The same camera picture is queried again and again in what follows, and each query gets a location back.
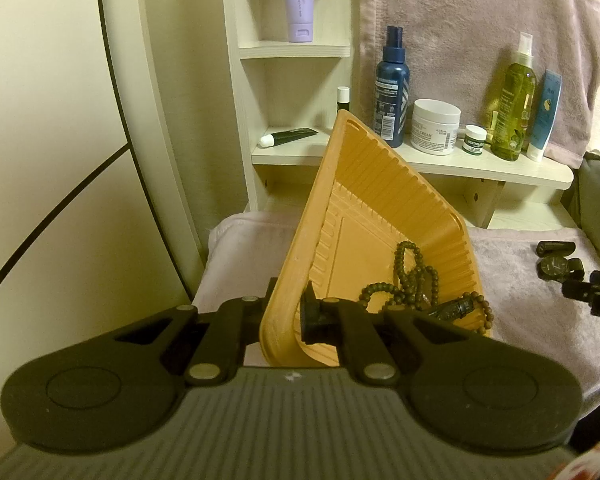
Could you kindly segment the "black wrist watch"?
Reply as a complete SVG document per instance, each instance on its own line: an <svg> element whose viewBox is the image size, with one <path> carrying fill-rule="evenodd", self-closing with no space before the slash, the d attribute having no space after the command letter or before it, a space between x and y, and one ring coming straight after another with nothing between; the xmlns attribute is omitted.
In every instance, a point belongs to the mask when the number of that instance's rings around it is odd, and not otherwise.
<svg viewBox="0 0 600 480"><path fill-rule="evenodd" d="M582 281L584 279L584 266L579 258L548 255L538 261L536 273L544 281Z"/></svg>

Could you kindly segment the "orange plastic basket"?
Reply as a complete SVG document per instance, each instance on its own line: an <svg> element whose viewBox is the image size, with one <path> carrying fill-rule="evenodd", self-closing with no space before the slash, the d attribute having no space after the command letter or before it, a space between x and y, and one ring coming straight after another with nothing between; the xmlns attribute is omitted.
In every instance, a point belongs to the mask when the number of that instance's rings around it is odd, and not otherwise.
<svg viewBox="0 0 600 480"><path fill-rule="evenodd" d="M483 291L463 217L342 110L264 311L259 339L265 359L275 367L337 365L334 348L301 340L303 291L311 285L318 298L357 300L366 285L393 280L401 240L415 243L438 272L440 300Z"/></svg>

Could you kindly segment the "black rectangular case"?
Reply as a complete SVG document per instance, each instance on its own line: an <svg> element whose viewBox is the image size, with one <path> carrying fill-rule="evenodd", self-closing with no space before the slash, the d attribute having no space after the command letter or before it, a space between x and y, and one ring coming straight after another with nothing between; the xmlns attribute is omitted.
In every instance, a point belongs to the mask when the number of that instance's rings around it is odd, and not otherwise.
<svg viewBox="0 0 600 480"><path fill-rule="evenodd" d="M576 243L571 240L540 240L535 246L539 257L549 255L569 256L576 250Z"/></svg>

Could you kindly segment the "black tube white cap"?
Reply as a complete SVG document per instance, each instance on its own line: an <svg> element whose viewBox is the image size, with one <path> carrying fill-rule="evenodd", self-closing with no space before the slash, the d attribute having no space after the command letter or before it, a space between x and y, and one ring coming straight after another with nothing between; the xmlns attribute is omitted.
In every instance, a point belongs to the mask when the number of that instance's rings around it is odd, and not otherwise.
<svg viewBox="0 0 600 480"><path fill-rule="evenodd" d="M267 133L261 136L257 147L258 148L274 148L274 146L286 144L289 142L298 141L301 139L316 136L317 131L313 128L294 128L282 131Z"/></svg>

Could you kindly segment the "green olive spray bottle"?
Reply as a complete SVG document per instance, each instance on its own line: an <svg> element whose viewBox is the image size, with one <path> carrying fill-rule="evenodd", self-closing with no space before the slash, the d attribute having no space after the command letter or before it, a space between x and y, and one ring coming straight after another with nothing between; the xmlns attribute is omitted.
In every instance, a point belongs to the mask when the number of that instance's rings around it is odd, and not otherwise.
<svg viewBox="0 0 600 480"><path fill-rule="evenodd" d="M530 122L536 88L532 47L533 36L528 32L520 32L518 47L507 67L498 99L498 118L491 151L509 162L518 159Z"/></svg>

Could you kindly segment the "small green white jar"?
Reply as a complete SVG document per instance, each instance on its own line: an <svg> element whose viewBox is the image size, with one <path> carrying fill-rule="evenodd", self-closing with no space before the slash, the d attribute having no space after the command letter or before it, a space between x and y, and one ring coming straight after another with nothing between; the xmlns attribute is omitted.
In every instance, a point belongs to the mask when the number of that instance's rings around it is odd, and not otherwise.
<svg viewBox="0 0 600 480"><path fill-rule="evenodd" d="M487 135L488 133L485 128L477 125L466 125L462 145L463 151L471 155L480 156L483 153Z"/></svg>

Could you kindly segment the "blue white tube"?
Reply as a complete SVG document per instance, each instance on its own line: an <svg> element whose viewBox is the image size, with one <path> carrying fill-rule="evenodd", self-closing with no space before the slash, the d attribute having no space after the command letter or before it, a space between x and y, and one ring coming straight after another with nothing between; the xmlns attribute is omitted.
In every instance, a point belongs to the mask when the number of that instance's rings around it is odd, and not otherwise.
<svg viewBox="0 0 600 480"><path fill-rule="evenodd" d="M547 70L544 74L542 92L527 148L527 157L532 162L539 162L544 156L556 122L561 96L562 76Z"/></svg>

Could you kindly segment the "white cream jar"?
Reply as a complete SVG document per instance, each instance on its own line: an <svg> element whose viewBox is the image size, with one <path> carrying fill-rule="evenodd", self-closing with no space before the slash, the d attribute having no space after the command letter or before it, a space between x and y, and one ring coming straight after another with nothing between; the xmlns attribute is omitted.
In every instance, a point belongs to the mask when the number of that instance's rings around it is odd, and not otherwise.
<svg viewBox="0 0 600 480"><path fill-rule="evenodd" d="M454 150L460 109L450 103L434 99L414 102L411 144L423 153L446 156Z"/></svg>

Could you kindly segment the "blue spray bottle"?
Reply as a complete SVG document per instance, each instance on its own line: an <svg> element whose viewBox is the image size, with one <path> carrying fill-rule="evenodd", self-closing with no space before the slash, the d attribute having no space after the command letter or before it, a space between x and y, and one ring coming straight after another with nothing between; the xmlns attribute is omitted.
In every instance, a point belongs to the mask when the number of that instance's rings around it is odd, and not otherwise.
<svg viewBox="0 0 600 480"><path fill-rule="evenodd" d="M403 28L388 26L382 58L376 68L374 131L390 148L403 143L409 85Z"/></svg>

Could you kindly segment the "cream corner shelf unit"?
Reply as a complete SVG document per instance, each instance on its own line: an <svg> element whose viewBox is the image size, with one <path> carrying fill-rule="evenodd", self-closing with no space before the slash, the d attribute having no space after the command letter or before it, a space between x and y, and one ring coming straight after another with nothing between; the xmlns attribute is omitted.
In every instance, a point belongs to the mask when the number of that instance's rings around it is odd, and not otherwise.
<svg viewBox="0 0 600 480"><path fill-rule="evenodd" d="M290 42L285 0L223 0L230 85L253 211L301 210L334 125L339 86L358 81L358 0L314 0L313 41ZM258 148L267 133L313 128L316 136ZM574 225L560 199L571 169L548 158L506 162L460 148L446 157L411 145L399 154L470 226L549 231Z"/></svg>

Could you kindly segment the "black white lip balm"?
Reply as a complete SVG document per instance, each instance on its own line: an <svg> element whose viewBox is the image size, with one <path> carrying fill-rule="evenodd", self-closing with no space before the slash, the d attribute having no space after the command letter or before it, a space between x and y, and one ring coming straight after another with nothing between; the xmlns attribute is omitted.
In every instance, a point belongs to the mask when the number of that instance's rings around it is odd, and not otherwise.
<svg viewBox="0 0 600 480"><path fill-rule="evenodd" d="M350 110L350 88L339 86L337 88L337 110Z"/></svg>

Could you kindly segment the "pink hanging towel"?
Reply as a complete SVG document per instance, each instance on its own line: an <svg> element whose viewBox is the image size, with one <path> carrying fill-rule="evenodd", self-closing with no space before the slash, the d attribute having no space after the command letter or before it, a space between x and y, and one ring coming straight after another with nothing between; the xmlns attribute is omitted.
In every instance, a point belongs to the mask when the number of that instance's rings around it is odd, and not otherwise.
<svg viewBox="0 0 600 480"><path fill-rule="evenodd" d="M533 68L562 76L547 157L580 167L600 88L600 0L358 0L354 111L373 121L376 65L387 26L403 30L411 100L431 98L480 122L500 95L522 32L533 37Z"/></svg>

